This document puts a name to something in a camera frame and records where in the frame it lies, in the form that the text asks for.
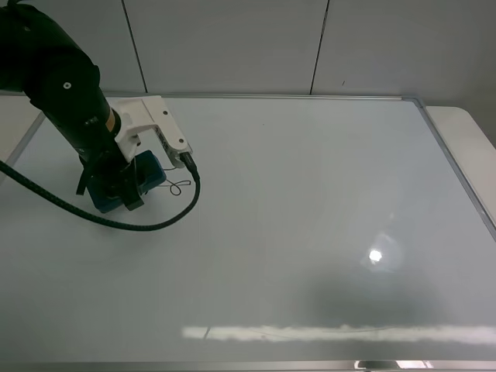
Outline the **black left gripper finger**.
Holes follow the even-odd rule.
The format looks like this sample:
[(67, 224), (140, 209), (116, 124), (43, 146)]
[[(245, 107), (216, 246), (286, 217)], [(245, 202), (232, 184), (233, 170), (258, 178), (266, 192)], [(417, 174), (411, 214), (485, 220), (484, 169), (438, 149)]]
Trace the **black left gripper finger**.
[(139, 187), (135, 184), (125, 184), (122, 191), (122, 203), (129, 210), (133, 211), (144, 205)]
[(88, 161), (80, 158), (80, 162), (83, 166), (83, 171), (77, 184), (77, 195), (83, 195), (91, 182), (99, 181), (101, 178), (100, 158), (91, 158)]

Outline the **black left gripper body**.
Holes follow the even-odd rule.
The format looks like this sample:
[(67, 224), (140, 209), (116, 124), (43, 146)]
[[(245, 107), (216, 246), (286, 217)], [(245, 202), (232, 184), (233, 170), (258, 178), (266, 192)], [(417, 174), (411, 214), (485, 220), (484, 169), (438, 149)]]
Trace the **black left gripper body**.
[(122, 198), (125, 184), (138, 186), (136, 178), (136, 162), (128, 161), (116, 142), (81, 142), (80, 158), (88, 161), (100, 158), (101, 178), (96, 183), (110, 198)]

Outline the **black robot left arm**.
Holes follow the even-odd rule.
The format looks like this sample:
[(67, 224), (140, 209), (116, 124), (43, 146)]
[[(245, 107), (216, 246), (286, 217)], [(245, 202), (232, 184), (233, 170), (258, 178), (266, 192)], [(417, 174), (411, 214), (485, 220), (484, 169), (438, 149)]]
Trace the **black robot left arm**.
[(136, 165), (115, 140), (119, 114), (100, 89), (100, 70), (48, 15), (10, 1), (1, 8), (1, 89), (24, 93), (75, 149), (83, 194), (96, 184), (124, 202), (138, 199)]

